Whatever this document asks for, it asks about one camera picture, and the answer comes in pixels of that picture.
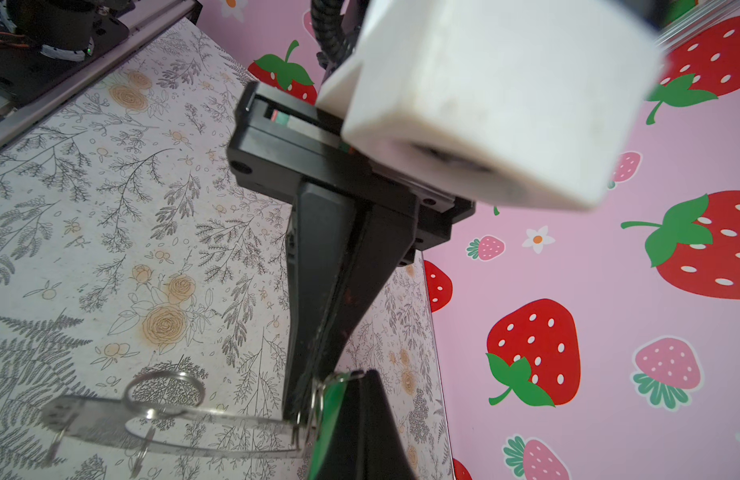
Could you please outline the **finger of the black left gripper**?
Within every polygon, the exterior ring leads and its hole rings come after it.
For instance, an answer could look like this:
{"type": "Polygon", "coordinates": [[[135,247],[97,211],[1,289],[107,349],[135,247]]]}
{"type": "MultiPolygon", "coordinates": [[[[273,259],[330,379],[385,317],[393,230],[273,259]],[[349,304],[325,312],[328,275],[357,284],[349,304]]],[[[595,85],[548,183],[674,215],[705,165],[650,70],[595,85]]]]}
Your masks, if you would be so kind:
{"type": "Polygon", "coordinates": [[[417,221],[411,194],[383,205],[313,183],[298,188],[286,241],[285,419],[304,414],[313,381],[335,371],[354,329],[413,246],[417,221]]]}

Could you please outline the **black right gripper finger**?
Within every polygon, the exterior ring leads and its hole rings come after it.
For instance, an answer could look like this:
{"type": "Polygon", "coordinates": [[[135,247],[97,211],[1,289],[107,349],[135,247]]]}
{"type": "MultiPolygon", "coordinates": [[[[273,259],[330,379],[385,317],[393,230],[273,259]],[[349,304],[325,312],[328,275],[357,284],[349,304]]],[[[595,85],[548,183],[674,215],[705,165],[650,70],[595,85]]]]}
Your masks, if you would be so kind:
{"type": "Polygon", "coordinates": [[[380,373],[350,373],[327,459],[316,479],[414,479],[380,373]]]}

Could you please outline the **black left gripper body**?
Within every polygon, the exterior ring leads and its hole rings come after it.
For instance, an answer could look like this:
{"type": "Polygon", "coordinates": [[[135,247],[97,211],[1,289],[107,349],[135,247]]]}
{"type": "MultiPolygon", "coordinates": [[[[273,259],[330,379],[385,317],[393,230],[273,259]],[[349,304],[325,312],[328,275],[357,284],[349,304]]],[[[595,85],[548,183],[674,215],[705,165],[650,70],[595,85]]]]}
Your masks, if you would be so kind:
{"type": "Polygon", "coordinates": [[[313,214],[304,196],[321,187],[347,201],[355,252],[389,247],[406,263],[416,251],[441,245],[453,226],[472,216],[472,200],[437,191],[420,181],[375,165],[340,144],[342,121],[272,86],[252,82],[235,112],[227,147],[230,170],[248,190],[313,214]]]}

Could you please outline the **silver key green tag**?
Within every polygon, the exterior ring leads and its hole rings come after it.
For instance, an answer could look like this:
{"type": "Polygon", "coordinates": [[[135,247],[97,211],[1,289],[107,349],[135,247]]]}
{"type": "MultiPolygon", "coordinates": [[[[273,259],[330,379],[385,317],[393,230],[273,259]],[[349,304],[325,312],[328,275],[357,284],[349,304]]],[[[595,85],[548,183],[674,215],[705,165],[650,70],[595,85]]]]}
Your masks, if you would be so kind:
{"type": "Polygon", "coordinates": [[[308,479],[316,479],[325,465],[351,373],[331,375],[319,384],[315,393],[316,440],[308,479]]]}

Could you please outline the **clear acrylic keyring holder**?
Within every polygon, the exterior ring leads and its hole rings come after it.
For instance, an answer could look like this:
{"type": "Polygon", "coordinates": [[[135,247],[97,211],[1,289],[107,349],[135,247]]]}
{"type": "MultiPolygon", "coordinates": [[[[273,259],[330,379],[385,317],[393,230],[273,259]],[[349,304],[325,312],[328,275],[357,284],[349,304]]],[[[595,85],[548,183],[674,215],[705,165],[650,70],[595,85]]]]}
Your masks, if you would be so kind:
{"type": "Polygon", "coordinates": [[[236,459],[299,458],[316,437],[303,423],[169,405],[60,396],[41,409],[41,426],[63,438],[115,449],[236,459]]]}

